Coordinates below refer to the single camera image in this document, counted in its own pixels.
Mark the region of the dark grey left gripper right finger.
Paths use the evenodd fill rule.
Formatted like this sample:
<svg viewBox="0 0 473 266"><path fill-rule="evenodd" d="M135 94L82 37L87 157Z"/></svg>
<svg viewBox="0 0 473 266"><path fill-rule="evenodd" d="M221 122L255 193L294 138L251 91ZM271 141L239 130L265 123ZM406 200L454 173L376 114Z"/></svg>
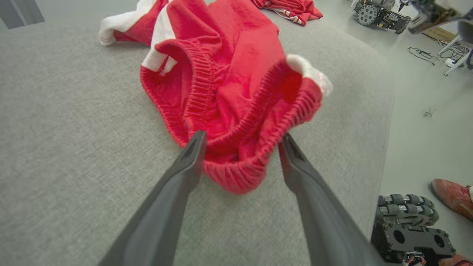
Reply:
<svg viewBox="0 0 473 266"><path fill-rule="evenodd" d="M278 145L286 186L296 196L313 266L383 266L336 195L290 134Z"/></svg>

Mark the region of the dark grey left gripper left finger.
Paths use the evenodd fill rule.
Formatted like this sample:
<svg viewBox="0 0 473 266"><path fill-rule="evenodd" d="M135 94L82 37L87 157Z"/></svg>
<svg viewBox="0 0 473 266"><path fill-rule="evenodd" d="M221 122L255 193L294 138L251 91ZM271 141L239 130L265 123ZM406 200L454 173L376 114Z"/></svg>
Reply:
<svg viewBox="0 0 473 266"><path fill-rule="evenodd" d="M200 182L206 132L198 131L160 177L100 266L172 266L188 197Z"/></svg>

